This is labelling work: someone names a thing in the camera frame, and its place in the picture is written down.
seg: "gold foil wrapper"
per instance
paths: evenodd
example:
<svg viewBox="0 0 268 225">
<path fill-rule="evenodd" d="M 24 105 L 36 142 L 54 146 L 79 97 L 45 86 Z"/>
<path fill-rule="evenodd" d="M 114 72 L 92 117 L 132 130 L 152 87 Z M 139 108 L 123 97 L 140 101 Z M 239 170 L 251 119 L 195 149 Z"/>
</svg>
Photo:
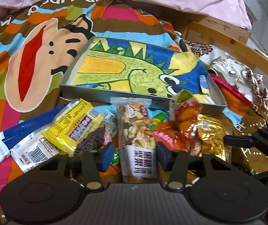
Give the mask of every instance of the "gold foil wrapper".
<svg viewBox="0 0 268 225">
<path fill-rule="evenodd" d="M 223 137 L 226 135 L 225 127 L 221 121 L 205 115 L 198 115 L 198 137 L 202 140 L 202 153 L 209 152 L 226 161 Z"/>
</svg>

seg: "nut bar package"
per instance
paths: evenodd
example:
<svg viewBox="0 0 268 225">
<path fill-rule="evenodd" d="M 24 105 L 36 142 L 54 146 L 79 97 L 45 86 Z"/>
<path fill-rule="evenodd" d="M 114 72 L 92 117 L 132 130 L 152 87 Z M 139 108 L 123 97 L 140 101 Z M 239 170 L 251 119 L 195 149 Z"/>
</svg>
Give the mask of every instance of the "nut bar package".
<svg viewBox="0 0 268 225">
<path fill-rule="evenodd" d="M 156 143 L 147 112 L 152 100 L 111 97 L 118 114 L 118 145 L 124 182 L 157 178 Z"/>
<path fill-rule="evenodd" d="M 190 150 L 196 133 L 197 115 L 201 106 L 187 90 L 182 90 L 170 101 L 170 123 L 175 131 L 181 132 L 182 148 Z"/>
<path fill-rule="evenodd" d="M 85 139 L 90 132 L 99 127 L 104 116 L 96 111 L 93 106 L 83 99 L 64 114 L 42 135 L 63 152 L 73 156 L 78 144 Z"/>
<path fill-rule="evenodd" d="M 226 161 L 223 138 L 226 135 L 225 127 L 221 121 L 205 115 L 198 115 L 198 137 L 202 140 L 202 153 L 209 152 Z"/>
</svg>

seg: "snack bag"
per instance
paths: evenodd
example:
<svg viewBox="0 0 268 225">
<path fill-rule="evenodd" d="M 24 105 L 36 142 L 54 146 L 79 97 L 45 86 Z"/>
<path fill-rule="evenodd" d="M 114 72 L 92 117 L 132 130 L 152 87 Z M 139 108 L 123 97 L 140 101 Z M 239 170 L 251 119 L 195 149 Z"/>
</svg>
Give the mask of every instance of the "snack bag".
<svg viewBox="0 0 268 225">
<path fill-rule="evenodd" d="M 197 115 L 201 111 L 196 98 L 187 91 L 182 90 L 172 97 L 170 101 L 170 122 L 175 131 L 180 131 L 183 149 L 190 149 L 192 138 L 195 136 Z"/>
<path fill-rule="evenodd" d="M 77 145 L 74 155 L 81 156 L 85 151 L 97 151 L 111 141 L 112 138 L 105 126 L 96 128 Z"/>
<path fill-rule="evenodd" d="M 118 114 L 118 145 L 124 182 L 157 177 L 156 143 L 147 108 L 152 100 L 112 97 Z"/>
<path fill-rule="evenodd" d="M 196 131 L 196 136 L 193 139 L 193 143 L 191 145 L 191 149 L 189 151 L 190 156 L 198 157 L 202 151 L 202 141 L 198 137 L 198 133 Z"/>
<path fill-rule="evenodd" d="M 226 135 L 225 127 L 221 121 L 205 115 L 198 115 L 198 137 L 202 140 L 202 153 L 209 152 L 226 161 L 223 138 Z"/>
<path fill-rule="evenodd" d="M 71 104 L 56 107 L 0 132 L 0 163 L 11 155 L 12 148 L 22 139 L 38 128 L 52 122 L 62 109 Z"/>
<path fill-rule="evenodd" d="M 186 150 L 186 146 L 182 143 L 180 131 L 175 131 L 171 128 L 170 122 L 166 121 L 160 124 L 153 131 L 155 142 L 162 142 L 169 150 Z"/>
<path fill-rule="evenodd" d="M 24 173 L 60 152 L 42 136 L 42 130 L 46 128 L 42 127 L 29 134 L 11 150 L 12 158 Z"/>
<path fill-rule="evenodd" d="M 117 118 L 115 115 L 108 110 L 105 111 L 105 117 L 101 123 L 101 126 L 105 126 L 106 131 L 113 138 L 117 133 Z"/>
<path fill-rule="evenodd" d="M 43 131 L 42 135 L 60 150 L 72 156 L 78 144 L 99 127 L 103 118 L 104 116 L 89 102 L 80 99 L 77 105 L 48 130 Z"/>
<path fill-rule="evenodd" d="M 155 129 L 160 126 L 165 120 L 165 113 L 161 112 L 151 119 L 151 129 Z"/>
</svg>

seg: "orange snack bag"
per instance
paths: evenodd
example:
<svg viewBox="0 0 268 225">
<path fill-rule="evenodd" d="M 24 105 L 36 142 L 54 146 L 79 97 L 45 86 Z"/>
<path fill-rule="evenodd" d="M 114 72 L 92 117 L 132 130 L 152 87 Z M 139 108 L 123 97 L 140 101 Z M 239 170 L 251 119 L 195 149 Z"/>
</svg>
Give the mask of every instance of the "orange snack bag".
<svg viewBox="0 0 268 225">
<path fill-rule="evenodd" d="M 197 116 L 201 106 L 197 99 L 187 91 L 182 90 L 170 101 L 170 124 L 173 130 L 181 133 L 182 147 L 190 149 L 197 128 Z"/>
<path fill-rule="evenodd" d="M 172 129 L 170 122 L 163 122 L 153 130 L 155 142 L 162 142 L 169 150 L 186 150 L 180 131 Z"/>
</svg>

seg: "barcode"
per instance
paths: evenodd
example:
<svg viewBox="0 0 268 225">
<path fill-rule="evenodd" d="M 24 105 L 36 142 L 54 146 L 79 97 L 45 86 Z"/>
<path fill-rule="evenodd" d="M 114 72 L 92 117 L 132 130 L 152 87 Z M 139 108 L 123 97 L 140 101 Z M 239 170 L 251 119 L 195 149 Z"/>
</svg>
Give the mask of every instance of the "barcode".
<svg viewBox="0 0 268 225">
<path fill-rule="evenodd" d="M 38 146 L 35 148 L 35 150 L 26 152 L 26 154 L 32 160 L 33 163 L 43 162 L 48 159 Z"/>
<path fill-rule="evenodd" d="M 203 122 L 203 129 L 209 130 L 209 123 L 208 122 Z"/>
<path fill-rule="evenodd" d="M 108 115 L 105 117 L 105 120 L 111 121 L 113 123 L 116 123 L 117 119 L 112 113 L 108 113 Z"/>
<path fill-rule="evenodd" d="M 88 114 L 94 119 L 96 120 L 99 116 L 99 112 L 93 108 L 91 108 L 88 112 Z"/>
</svg>

